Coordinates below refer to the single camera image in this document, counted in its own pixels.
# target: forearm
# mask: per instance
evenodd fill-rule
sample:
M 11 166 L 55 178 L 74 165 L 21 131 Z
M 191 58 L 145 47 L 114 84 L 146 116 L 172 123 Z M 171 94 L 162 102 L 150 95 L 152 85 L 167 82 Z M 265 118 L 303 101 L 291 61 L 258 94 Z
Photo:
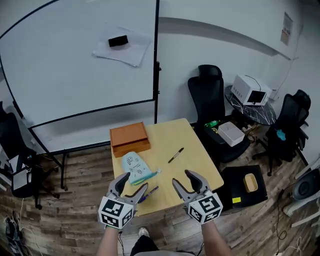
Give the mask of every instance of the forearm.
M 201 226 L 206 256 L 231 256 L 231 250 L 213 221 Z
M 118 256 L 118 230 L 106 227 L 96 256 Z

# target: whiteboard frame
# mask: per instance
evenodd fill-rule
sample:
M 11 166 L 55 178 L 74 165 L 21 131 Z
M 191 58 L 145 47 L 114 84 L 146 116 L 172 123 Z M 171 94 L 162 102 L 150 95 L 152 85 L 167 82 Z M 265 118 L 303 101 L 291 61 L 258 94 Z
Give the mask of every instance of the whiteboard frame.
M 38 7 L 37 9 L 33 10 L 32 12 L 28 13 L 27 15 L 25 15 L 24 17 L 22 17 L 20 20 L 18 20 L 15 24 L 13 24 L 11 27 L 9 27 L 2 35 L 0 35 L 0 40 L 3 36 L 5 36 L 11 29 L 13 29 L 17 24 L 19 24 L 20 22 L 22 22 L 23 20 L 25 20 L 26 18 L 28 18 L 29 16 L 31 16 L 32 14 L 36 13 L 37 11 L 57 2 L 60 0 L 52 0 L 48 3 L 43 4 L 42 6 Z M 77 114 L 72 114 L 72 115 L 68 115 L 65 117 L 61 117 L 61 118 L 57 118 L 57 119 L 53 119 L 50 121 L 46 121 L 43 123 L 39 123 L 36 125 L 33 125 L 30 127 L 30 129 L 35 128 L 35 127 L 39 127 L 39 126 L 43 126 L 46 124 L 50 124 L 53 122 L 57 122 L 60 120 L 64 120 L 64 119 L 68 119 L 68 118 L 72 118 L 72 117 L 77 117 L 80 115 L 85 115 L 85 114 L 90 114 L 93 112 L 98 112 L 98 111 L 103 111 L 103 110 L 108 110 L 108 109 L 113 109 L 113 108 L 119 108 L 119 107 L 123 107 L 123 106 L 128 106 L 128 105 L 134 105 L 134 104 L 140 104 L 140 103 L 146 103 L 146 102 L 153 102 L 155 101 L 155 106 L 154 106 L 154 123 L 157 123 L 157 115 L 158 115 L 158 88 L 159 88 L 159 64 L 157 63 L 157 48 L 158 48 L 158 24 L 159 24 L 159 4 L 160 4 L 160 0 L 155 0 L 156 1 L 156 7 L 155 7 L 155 28 L 154 28 L 154 54 L 153 54 L 153 97 L 152 99 L 146 99 L 146 100 L 141 100 L 141 101 L 134 101 L 134 102 L 130 102 L 130 103 L 125 103 L 125 104 L 119 104 L 119 105 L 113 105 L 113 106 L 108 106 L 108 107 L 103 107 L 103 108 L 98 108 L 98 109 L 93 109 L 93 110 L 89 110 L 89 111 L 85 111 L 85 112 L 81 112 L 81 113 L 77 113 Z M 3 70 L 3 76 L 6 82 L 6 85 L 10 91 L 10 94 L 13 98 L 14 101 L 14 106 L 17 109 L 19 115 L 21 118 L 24 117 L 23 115 L 23 111 L 19 108 L 19 105 L 17 103 L 17 101 L 15 100 L 15 97 L 12 93 L 12 90 L 10 88 L 10 85 L 8 83 L 7 77 L 6 77 L 6 73 L 5 73 L 5 67 L 3 66 L 2 60 L 1 60 L 1 55 L 0 55 L 0 65 L 2 67 Z

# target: whiteboard stand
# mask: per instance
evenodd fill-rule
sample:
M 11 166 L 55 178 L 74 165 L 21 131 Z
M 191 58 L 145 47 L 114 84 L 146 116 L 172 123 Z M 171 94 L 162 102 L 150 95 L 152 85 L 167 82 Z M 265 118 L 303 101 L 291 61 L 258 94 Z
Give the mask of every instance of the whiteboard stand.
M 30 12 L 29 14 L 27 14 L 26 16 L 24 16 L 23 18 L 21 18 L 20 20 L 18 20 L 15 24 L 13 24 L 7 31 L 5 31 L 2 35 L 0 35 L 0 39 L 4 37 L 4 35 L 6 35 L 11 29 L 13 29 L 16 25 L 18 25 L 20 22 L 22 22 L 24 19 L 26 19 L 27 17 L 29 17 L 30 15 L 36 13 L 37 11 L 41 10 L 42 8 L 49 6 L 55 2 L 58 2 L 59 0 L 52 0 L 40 7 L 38 7 L 37 9 L 33 10 L 32 12 Z M 59 120 L 63 120 L 63 119 L 68 119 L 68 118 L 72 118 L 72 117 L 76 117 L 76 116 L 81 116 L 81 115 L 85 115 L 85 114 L 89 114 L 89 113 L 93 113 L 93 112 L 97 112 L 97 111 L 102 111 L 102 110 L 107 110 L 107 109 L 112 109 L 112 108 L 118 108 L 118 107 L 123 107 L 123 106 L 128 106 L 128 105 L 134 105 L 134 104 L 139 104 L 139 103 L 145 103 L 145 102 L 154 102 L 154 123 L 157 123 L 157 119 L 158 119 L 158 96 L 160 94 L 159 91 L 159 71 L 161 71 L 160 68 L 160 63 L 157 61 L 157 46 L 158 46 L 158 24 L 159 24 L 159 3 L 160 0 L 155 0 L 156 1 L 156 6 L 155 6 L 155 28 L 154 28 L 154 54 L 153 54 L 153 97 L 152 99 L 147 99 L 147 100 L 141 100 L 141 101 L 136 101 L 136 102 L 130 102 L 130 103 L 125 103 L 125 104 L 119 104 L 119 105 L 115 105 L 115 106 L 108 106 L 108 107 L 104 107 L 104 108 L 99 108 L 99 109 L 95 109 L 95 110 L 90 110 L 90 111 L 86 111 L 86 112 L 81 112 L 81 113 L 77 113 L 77 114 L 73 114 L 73 115 L 69 115 L 66 117 L 62 117 L 62 118 L 58 118 L 58 119 L 54 119 L 54 120 L 50 120 L 50 121 L 46 121 L 31 127 L 28 127 L 28 130 L 30 131 L 30 133 L 32 134 L 32 136 L 34 137 L 34 139 L 38 142 L 38 144 L 44 149 L 44 151 L 46 152 L 46 154 L 61 168 L 61 189 L 67 191 L 68 188 L 64 185 L 64 169 L 65 169 L 65 163 L 67 160 L 67 156 L 69 153 L 71 152 L 76 152 L 76 151 L 81 151 L 81 150 L 85 150 L 85 149 L 92 149 L 92 148 L 97 148 L 97 147 L 102 147 L 102 146 L 107 146 L 110 145 L 110 141 L 105 141 L 105 142 L 100 142 L 100 143 L 95 143 L 95 144 L 90 144 L 90 145 L 84 145 L 84 146 L 80 146 L 80 147 L 76 147 L 76 148 L 70 148 L 70 149 L 64 149 L 61 151 L 57 151 L 57 152 L 50 152 L 47 147 L 41 142 L 41 140 L 39 139 L 39 137 L 36 135 L 36 133 L 34 132 L 33 128 L 38 127 L 38 126 L 42 126 L 45 124 L 49 124 L 49 123 L 53 123 Z M 8 79 L 6 77 L 6 67 L 4 67 L 1 56 L 0 56 L 0 67 L 3 68 L 3 76 L 4 79 L 6 81 L 6 84 L 8 86 L 8 89 L 11 93 L 11 96 L 13 98 L 13 105 L 16 108 L 19 116 L 23 119 L 24 115 L 23 112 L 21 111 L 21 109 L 19 108 L 15 97 L 12 93 L 12 90 L 10 89 L 9 83 L 8 83 Z M 55 157 L 55 155 L 62 155 L 62 163 L 60 163 L 57 158 Z

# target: black pants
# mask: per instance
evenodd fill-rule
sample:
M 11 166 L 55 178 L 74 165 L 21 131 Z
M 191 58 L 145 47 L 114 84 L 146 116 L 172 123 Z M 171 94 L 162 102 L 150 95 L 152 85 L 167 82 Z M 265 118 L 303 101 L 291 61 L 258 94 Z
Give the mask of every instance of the black pants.
M 142 235 L 138 239 L 138 241 L 136 241 L 134 247 L 132 248 L 130 256 L 134 256 L 142 252 L 152 252 L 152 251 L 159 251 L 159 249 L 150 237 Z

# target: small screen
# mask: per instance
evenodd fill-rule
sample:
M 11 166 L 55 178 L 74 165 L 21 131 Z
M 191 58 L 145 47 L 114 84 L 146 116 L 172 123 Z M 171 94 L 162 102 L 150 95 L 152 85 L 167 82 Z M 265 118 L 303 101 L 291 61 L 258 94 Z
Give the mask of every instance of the small screen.
M 265 92 L 253 90 L 247 102 L 260 103 L 265 96 Z

